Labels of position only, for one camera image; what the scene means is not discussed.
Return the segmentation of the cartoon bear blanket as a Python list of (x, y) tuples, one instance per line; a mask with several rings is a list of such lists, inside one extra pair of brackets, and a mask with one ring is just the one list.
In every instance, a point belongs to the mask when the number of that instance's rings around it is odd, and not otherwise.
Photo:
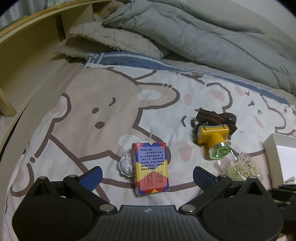
[[(200, 109), (236, 115), (230, 143), (261, 167), (266, 160), (263, 142), (272, 133), (295, 137), (295, 107), (274, 90), (130, 53), (92, 56), (25, 142), (6, 195), (3, 239), (16, 240), (13, 214), (40, 176), (58, 181), (100, 166), (103, 180), (94, 193), (115, 206), (181, 206), (189, 201), (201, 191), (193, 182), (196, 166), (219, 172), (193, 141)], [(138, 196), (133, 179), (118, 169), (132, 144), (143, 141), (166, 143), (166, 192)]]

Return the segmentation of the bag of rubber bands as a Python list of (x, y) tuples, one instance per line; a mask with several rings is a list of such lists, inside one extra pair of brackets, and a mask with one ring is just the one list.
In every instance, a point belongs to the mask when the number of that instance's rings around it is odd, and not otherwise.
[(252, 157), (240, 149), (231, 149), (229, 154), (216, 162), (216, 166), (222, 174), (233, 181), (245, 181), (249, 176), (263, 180), (262, 173)]

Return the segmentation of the colourful playing card box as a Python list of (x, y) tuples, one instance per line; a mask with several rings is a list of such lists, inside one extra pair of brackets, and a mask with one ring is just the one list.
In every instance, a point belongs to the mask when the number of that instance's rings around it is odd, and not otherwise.
[(134, 182), (137, 195), (143, 196), (169, 190), (167, 150), (164, 142), (132, 144)]

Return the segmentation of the grey green duvet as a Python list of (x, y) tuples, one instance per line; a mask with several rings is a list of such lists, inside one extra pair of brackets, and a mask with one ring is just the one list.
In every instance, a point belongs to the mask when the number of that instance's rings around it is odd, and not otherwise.
[(130, 1), (104, 24), (142, 34), (193, 62), (295, 93), (295, 47), (199, 5)]

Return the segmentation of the white string ball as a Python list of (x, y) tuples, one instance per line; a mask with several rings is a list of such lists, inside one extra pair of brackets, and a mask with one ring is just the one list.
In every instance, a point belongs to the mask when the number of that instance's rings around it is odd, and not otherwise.
[(133, 162), (132, 162), (132, 155), (130, 152), (126, 152), (121, 159), (119, 160), (118, 163), (118, 169), (119, 172), (127, 177), (131, 178), (134, 175), (134, 167), (133, 167)]

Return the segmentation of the beige fleece pillow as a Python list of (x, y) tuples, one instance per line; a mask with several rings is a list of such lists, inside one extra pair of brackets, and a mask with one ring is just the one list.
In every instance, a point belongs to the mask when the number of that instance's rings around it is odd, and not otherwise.
[(54, 54), (86, 59), (89, 53), (126, 51), (163, 59), (169, 49), (133, 31), (112, 28), (102, 22), (89, 22), (73, 27), (68, 38), (54, 48)]

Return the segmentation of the yellow headlamp with strap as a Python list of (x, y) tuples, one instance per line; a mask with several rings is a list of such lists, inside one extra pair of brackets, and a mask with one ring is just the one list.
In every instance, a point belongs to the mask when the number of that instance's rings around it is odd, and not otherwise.
[(193, 142), (204, 147), (211, 160), (227, 156), (231, 150), (228, 140), (237, 130), (236, 115), (198, 109), (193, 126)]

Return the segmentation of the white shallow cardboard tray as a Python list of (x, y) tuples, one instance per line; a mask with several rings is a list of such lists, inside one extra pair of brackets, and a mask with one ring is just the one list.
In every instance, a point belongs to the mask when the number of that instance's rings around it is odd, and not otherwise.
[(271, 185), (294, 185), (296, 176), (295, 138), (272, 133), (263, 143)]

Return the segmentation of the yellow wooden bed frame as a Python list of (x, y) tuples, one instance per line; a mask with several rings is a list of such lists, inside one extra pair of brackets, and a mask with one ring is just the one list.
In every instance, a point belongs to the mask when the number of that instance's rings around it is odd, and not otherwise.
[(76, 25), (93, 21), (107, 1), (70, 1), (21, 18), (1, 31), (1, 145), (33, 97), (39, 80), (29, 74), (51, 62), (53, 49)]

